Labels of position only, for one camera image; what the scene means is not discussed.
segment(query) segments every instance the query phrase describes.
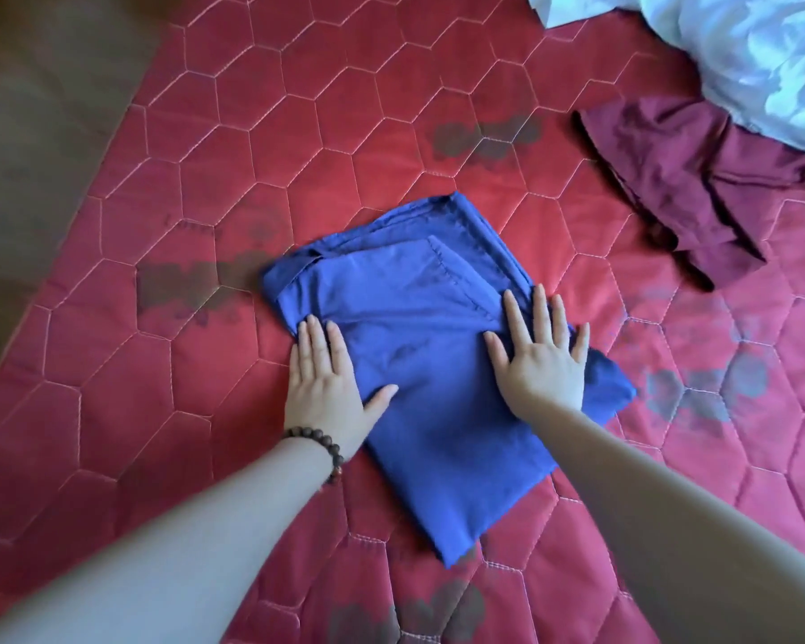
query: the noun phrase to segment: maroon garment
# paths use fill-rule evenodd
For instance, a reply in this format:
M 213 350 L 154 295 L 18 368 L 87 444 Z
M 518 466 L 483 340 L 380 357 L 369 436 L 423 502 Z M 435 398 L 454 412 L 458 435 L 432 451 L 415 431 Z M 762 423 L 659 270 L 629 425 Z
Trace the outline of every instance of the maroon garment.
M 631 203 L 657 220 L 659 243 L 685 251 L 714 287 L 763 266 L 774 191 L 805 186 L 805 152 L 705 100 L 618 99 L 579 118 Z

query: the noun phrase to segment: folded blue shirt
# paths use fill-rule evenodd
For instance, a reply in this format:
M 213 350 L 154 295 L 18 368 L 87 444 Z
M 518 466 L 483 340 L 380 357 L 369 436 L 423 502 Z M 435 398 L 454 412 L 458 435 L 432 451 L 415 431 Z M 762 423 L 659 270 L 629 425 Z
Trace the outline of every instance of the folded blue shirt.
M 307 314 L 340 325 L 363 399 L 400 387 L 367 439 L 450 567 L 555 460 L 507 409 L 483 332 L 510 349 L 501 293 L 530 322 L 533 282 L 463 195 L 391 210 L 279 259 L 263 291 L 290 332 Z M 600 424 L 635 396 L 591 351 L 583 411 Z

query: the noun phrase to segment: bracelet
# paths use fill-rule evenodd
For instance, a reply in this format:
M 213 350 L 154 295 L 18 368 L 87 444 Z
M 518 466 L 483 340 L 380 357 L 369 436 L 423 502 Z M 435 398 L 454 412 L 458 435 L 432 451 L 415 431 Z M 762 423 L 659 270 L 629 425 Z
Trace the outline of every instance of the bracelet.
M 343 474 L 343 464 L 346 460 L 340 455 L 340 445 L 331 440 L 331 436 L 322 433 L 322 429 L 311 427 L 290 427 L 283 432 L 283 438 L 309 438 L 328 450 L 334 462 L 334 469 L 326 483 L 331 483 L 336 477 Z

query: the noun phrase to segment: person's right arm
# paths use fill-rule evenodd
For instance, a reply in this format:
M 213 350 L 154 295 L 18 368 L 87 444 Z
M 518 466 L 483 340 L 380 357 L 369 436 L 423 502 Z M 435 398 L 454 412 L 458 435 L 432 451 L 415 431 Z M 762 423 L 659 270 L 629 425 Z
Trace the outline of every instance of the person's right arm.
M 805 555 L 581 413 L 590 329 L 534 292 L 534 338 L 504 296 L 515 357 L 485 335 L 498 386 L 579 493 L 664 642 L 805 642 Z

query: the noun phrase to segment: crumpled white fabric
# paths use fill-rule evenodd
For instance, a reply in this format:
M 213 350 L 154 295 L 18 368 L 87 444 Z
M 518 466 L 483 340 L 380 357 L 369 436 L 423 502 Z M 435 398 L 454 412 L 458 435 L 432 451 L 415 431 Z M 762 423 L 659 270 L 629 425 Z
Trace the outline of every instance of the crumpled white fabric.
M 704 96 L 749 130 L 805 150 L 805 0 L 528 0 L 547 27 L 641 11 L 698 64 Z

